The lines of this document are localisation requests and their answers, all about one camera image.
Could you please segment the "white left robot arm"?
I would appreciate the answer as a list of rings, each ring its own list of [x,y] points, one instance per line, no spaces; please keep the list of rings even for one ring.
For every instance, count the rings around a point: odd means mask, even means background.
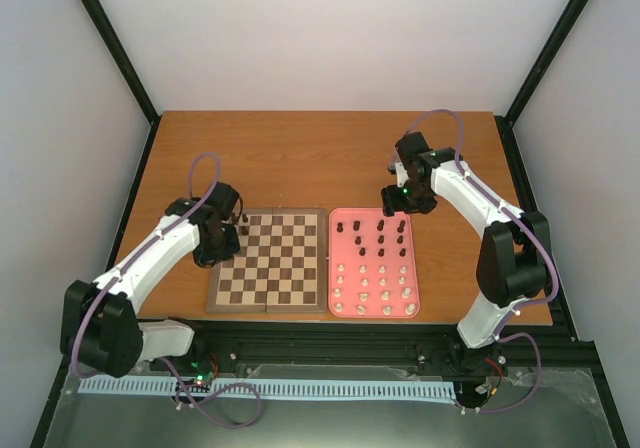
[[[80,379],[115,378],[138,363],[173,357],[186,370],[201,368],[208,346],[187,321],[141,322],[140,308],[159,282],[187,254],[201,268],[240,251],[240,194],[225,183],[203,197],[172,202],[153,231],[120,263],[92,282],[74,281],[65,291],[60,349]]]

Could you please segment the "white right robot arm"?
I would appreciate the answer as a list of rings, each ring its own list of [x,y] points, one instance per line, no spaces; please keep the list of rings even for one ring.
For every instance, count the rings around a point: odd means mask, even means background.
[[[551,257],[549,224],[525,212],[481,181],[453,148],[432,149],[419,132],[395,144],[389,168],[396,182],[382,189],[383,212],[428,214],[446,200],[481,240],[476,267],[479,293],[447,343],[446,360],[459,374],[477,370],[508,321],[537,304],[559,278]]]

